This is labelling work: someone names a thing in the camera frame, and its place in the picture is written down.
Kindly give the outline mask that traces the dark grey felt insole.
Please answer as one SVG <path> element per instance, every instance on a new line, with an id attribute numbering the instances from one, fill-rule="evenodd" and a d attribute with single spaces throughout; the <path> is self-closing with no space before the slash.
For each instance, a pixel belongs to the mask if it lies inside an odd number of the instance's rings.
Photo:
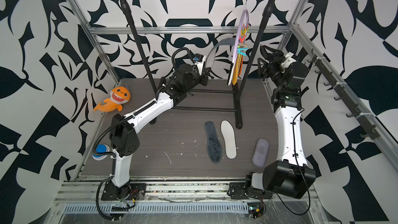
<path id="1" fill-rule="evenodd" d="M 222 39 L 217 44 L 215 44 L 206 57 L 206 61 L 204 63 L 204 68 L 212 68 L 213 67 L 213 64 L 215 62 L 215 57 L 216 57 L 219 49 L 223 49 L 224 46 L 231 47 L 234 44 L 235 44 L 234 37 Z"/>
<path id="2" fill-rule="evenodd" d="M 204 124 L 207 137 L 207 153 L 212 163 L 218 164 L 222 158 L 222 146 L 219 141 L 216 127 L 212 121 Z"/>

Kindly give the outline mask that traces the lilac round clip hanger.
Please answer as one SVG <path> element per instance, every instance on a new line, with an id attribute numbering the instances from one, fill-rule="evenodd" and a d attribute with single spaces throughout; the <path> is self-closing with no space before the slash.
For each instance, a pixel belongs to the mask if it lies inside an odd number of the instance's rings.
<path id="1" fill-rule="evenodd" d="M 248 50 L 245 44 L 247 32 L 249 30 L 249 11 L 247 10 L 247 0 L 244 4 L 244 9 L 239 21 L 238 30 L 236 33 L 234 49 L 233 49 L 233 59 L 232 62 L 236 65 L 239 56 L 246 56 L 245 52 Z"/>

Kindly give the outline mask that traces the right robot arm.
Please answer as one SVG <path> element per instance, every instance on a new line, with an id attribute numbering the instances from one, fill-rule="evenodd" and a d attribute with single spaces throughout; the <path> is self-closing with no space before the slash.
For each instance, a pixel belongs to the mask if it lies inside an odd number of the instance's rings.
<path id="1" fill-rule="evenodd" d="M 301 85 L 309 68 L 291 52 L 284 54 L 266 45 L 260 51 L 258 74 L 276 85 L 271 104 L 278 126 L 278 154 L 262 173 L 248 174 L 245 187 L 300 199 L 316 180 L 315 170 L 307 165 L 300 127 L 304 110 Z"/>

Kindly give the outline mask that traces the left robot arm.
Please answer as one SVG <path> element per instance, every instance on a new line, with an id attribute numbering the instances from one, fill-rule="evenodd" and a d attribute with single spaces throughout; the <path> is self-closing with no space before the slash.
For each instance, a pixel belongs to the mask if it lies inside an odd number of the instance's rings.
<path id="1" fill-rule="evenodd" d="M 173 75 L 162 79 L 155 97 L 124 116 L 117 114 L 108 127 L 94 142 L 92 154 L 95 157 L 109 156 L 113 159 L 113 170 L 105 184 L 107 200 L 124 201 L 128 199 L 131 189 L 130 165 L 132 155 L 138 150 L 141 130 L 165 111 L 171 110 L 182 102 L 187 94 L 197 85 L 206 86 L 210 77 L 214 59 L 210 56 L 195 54 L 190 58 L 191 64 L 176 65 L 176 55 L 183 51 L 179 48 L 172 55 Z"/>

